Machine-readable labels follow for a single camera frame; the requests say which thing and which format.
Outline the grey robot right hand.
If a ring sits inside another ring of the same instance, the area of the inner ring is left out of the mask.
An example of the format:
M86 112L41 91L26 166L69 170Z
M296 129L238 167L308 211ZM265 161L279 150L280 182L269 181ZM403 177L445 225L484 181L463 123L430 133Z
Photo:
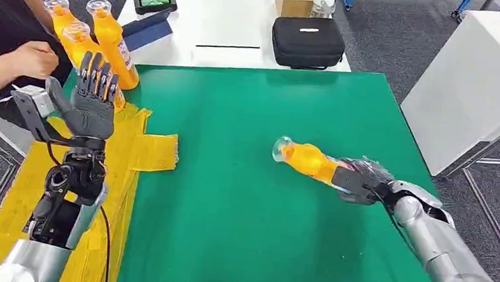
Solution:
M379 162L363 158L339 158L331 179L340 199L361 205L372 205L378 201L375 191L379 186L394 181L394 175Z

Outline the person's right hand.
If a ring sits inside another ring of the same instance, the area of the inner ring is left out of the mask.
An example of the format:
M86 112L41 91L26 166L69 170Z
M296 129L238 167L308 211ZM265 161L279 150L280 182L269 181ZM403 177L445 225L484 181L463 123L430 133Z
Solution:
M45 79L58 66L58 56L48 42L30 41L7 53L8 65L15 76Z

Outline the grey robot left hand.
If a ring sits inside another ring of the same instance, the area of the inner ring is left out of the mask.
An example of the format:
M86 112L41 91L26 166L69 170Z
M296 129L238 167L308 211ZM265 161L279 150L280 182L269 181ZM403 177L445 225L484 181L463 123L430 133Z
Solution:
M119 87L118 75L110 71L100 52L86 51L70 99L64 96L58 80L46 79L48 96L74 136L106 140L113 134L114 97Z

